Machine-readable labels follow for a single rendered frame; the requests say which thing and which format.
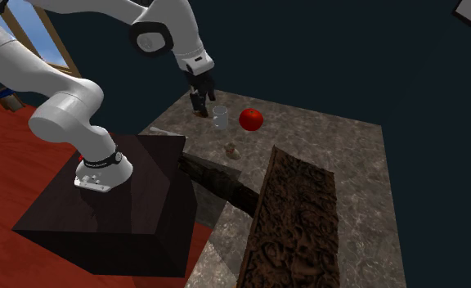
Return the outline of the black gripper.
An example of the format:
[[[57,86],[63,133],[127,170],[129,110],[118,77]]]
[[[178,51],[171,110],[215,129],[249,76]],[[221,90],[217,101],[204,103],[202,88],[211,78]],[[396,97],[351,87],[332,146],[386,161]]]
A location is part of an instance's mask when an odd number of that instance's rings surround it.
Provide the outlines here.
[[[198,93],[207,93],[210,101],[215,101],[214,81],[210,73],[193,75],[191,72],[185,72],[186,79],[191,86],[192,92],[190,98],[192,103],[198,103],[200,98]]]

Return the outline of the dark bottle with brown base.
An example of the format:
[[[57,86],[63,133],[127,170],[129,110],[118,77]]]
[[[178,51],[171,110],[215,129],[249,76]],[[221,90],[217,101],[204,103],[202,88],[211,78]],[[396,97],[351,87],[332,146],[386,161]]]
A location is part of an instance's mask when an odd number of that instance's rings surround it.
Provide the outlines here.
[[[191,103],[192,104],[192,108],[193,108],[193,113],[196,115],[196,116],[199,116],[201,118],[208,118],[209,117],[209,113],[208,113],[208,110],[206,108],[206,98],[205,96],[201,96],[199,94],[199,102],[198,103]]]

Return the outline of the clear glass mug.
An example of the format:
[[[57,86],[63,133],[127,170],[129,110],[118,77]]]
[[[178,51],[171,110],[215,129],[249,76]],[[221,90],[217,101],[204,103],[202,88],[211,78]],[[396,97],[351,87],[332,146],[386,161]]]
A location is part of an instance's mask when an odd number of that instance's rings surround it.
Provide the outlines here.
[[[213,108],[213,126],[215,129],[223,130],[228,125],[228,109],[225,106]]]

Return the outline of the red tomato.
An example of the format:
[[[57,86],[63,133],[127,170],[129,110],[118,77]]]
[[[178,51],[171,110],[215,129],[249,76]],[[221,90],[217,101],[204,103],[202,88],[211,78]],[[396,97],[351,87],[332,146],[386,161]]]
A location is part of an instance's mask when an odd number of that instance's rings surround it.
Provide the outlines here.
[[[239,123],[247,131],[256,131],[263,124],[263,116],[258,110],[248,108],[240,113]]]

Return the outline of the small beige figure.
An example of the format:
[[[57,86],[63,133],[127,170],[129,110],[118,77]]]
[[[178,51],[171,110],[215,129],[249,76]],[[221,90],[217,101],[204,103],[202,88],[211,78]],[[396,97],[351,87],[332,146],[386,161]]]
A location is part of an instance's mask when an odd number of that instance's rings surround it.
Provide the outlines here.
[[[225,149],[226,156],[227,156],[229,159],[238,160],[238,159],[240,158],[240,153],[239,153],[239,151],[236,149],[236,144],[234,144],[233,142],[228,142],[228,143],[224,146],[224,149]]]

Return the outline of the dark robot stand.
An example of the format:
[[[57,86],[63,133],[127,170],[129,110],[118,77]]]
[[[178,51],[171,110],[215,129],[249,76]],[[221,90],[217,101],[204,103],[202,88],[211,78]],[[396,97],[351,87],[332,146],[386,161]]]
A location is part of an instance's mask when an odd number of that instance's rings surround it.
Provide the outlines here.
[[[116,135],[132,176],[108,192],[74,185],[74,153],[12,228],[96,275],[183,277],[197,201],[178,168],[183,136]]]

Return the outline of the carved brown wooden board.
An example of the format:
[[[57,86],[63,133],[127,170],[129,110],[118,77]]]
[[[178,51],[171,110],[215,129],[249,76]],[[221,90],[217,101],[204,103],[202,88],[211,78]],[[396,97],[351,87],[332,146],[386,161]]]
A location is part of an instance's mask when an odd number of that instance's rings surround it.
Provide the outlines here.
[[[340,288],[334,174],[274,147],[235,288]]]

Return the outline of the wooden framed window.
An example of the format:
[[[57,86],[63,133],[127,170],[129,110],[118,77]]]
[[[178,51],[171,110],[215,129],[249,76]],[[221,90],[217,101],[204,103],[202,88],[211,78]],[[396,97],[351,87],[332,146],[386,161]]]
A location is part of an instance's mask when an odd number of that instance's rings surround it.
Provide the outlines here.
[[[61,72],[81,77],[47,13],[25,0],[10,0],[0,25],[36,56]]]

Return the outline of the small brown box blue top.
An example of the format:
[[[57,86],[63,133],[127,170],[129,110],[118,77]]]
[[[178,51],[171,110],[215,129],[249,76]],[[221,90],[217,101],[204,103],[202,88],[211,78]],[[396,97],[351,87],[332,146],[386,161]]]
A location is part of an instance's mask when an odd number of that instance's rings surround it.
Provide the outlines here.
[[[10,88],[0,89],[0,104],[4,109],[12,112],[25,107],[24,102]]]

